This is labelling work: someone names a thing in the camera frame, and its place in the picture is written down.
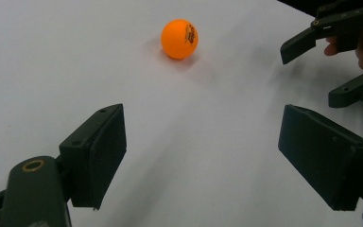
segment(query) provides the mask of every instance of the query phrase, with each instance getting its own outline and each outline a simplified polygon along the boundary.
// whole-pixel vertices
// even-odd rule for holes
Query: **white table surface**
[[[170,20],[197,27],[184,61],[162,51]],[[285,104],[363,137],[363,102],[327,94],[361,70],[325,41],[282,65],[284,41],[312,18],[275,0],[0,1],[0,190],[25,159],[96,110],[123,103],[128,151],[99,211],[74,226],[362,226],[335,212],[278,150]]]

